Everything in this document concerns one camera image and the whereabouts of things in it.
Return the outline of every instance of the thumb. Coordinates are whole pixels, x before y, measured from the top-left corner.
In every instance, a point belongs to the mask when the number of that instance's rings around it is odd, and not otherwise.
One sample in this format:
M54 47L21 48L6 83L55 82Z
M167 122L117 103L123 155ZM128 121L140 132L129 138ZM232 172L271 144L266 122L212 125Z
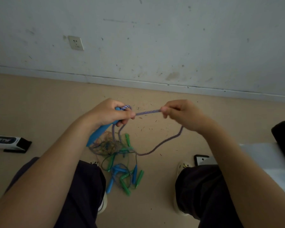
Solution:
M171 119L177 120L180 116L180 111L175 110L173 108L163 106L160 111L162 111L164 114L169 115Z
M115 110L114 120L130 119L135 117L136 113L133 111Z

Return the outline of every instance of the wall socket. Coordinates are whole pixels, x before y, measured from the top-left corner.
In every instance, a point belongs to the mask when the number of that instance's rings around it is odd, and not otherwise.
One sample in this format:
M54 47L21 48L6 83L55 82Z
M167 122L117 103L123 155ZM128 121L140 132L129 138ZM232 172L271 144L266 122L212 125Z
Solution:
M68 36L68 39L72 49L84 51L80 37Z

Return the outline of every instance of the person's left hand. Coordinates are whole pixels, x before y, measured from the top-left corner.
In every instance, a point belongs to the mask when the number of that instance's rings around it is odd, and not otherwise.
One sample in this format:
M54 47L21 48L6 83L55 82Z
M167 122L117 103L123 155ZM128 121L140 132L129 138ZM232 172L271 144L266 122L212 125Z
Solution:
M134 119L136 115L130 108L126 108L124 111L115 110L116 107L121 108L123 106L125 106L124 103L108 98L85 113L82 117L86 118L91 125L97 128L116 120L120 120L116 123L116 126L121 126L122 124L126 124L130 118Z

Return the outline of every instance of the jump rope handle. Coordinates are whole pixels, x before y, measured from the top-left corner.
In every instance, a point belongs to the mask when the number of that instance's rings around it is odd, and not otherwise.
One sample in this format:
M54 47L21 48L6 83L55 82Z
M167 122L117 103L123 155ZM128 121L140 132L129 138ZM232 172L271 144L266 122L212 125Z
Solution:
M97 130L94 131L93 134L91 134L91 136L89 137L89 140L87 141L87 147L89 147L90 145L93 144L93 142L96 141L97 138L100 137L100 135L102 135L106 130L107 128L110 127L110 125L112 124L116 124L119 120L116 120L114 121L113 123L111 124L107 124L107 125L104 125L104 126L101 126L99 127Z

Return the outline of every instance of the forearm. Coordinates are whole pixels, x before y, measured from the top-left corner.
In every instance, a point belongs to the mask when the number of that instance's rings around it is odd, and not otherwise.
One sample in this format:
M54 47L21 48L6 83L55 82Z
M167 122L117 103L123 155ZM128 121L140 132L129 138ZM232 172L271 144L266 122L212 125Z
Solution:
M19 178L0 199L0 227L55 225L90 130L79 118Z
M284 191L216 122L209 119L205 128L201 135L223 173L243 226L285 227Z

